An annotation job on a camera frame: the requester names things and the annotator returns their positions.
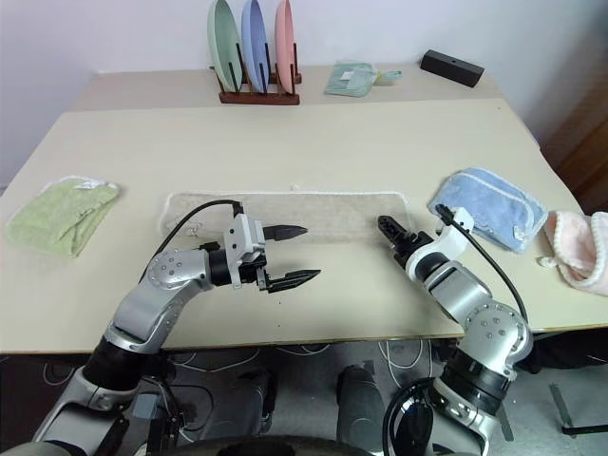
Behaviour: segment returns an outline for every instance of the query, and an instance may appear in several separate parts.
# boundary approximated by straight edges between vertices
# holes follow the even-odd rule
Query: plate
[[[211,50],[211,59],[224,90],[236,92],[240,88],[243,70],[238,59],[238,30],[235,17],[226,0],[216,0],[207,16],[207,41]],[[232,63],[237,79],[237,87],[232,82],[229,63]]]
[[[262,79],[266,81],[266,87],[268,87],[270,71],[268,71],[268,61],[266,60],[266,28],[257,0],[249,0],[245,4],[240,25],[240,36],[243,40],[243,59],[245,60],[249,80],[256,91],[263,92]],[[263,78],[259,64],[262,64]]]
[[[289,0],[282,0],[276,9],[275,45],[278,77],[286,92],[292,93],[291,65],[294,65],[294,22]]]

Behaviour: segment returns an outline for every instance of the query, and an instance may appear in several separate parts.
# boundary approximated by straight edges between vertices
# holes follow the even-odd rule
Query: pink plate
[[[295,71],[294,22],[292,21],[292,6],[289,4],[289,0],[283,0],[276,9],[275,45],[278,77],[285,91],[292,93],[290,66],[293,65]]]

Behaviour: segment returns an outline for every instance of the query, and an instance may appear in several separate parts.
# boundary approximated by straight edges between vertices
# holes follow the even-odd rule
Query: pink towel
[[[563,278],[585,292],[608,295],[608,213],[587,217],[574,212],[549,214],[544,232],[555,252],[553,265]]]

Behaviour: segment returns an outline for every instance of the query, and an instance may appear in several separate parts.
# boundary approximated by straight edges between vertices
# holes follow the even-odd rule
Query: black box
[[[469,87],[474,87],[484,73],[480,66],[431,49],[422,58],[420,68]]]

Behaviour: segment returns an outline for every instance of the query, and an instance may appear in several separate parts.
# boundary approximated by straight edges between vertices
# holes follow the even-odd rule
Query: green towel
[[[98,180],[60,180],[10,220],[7,237],[15,244],[76,257],[118,193],[115,185]]]

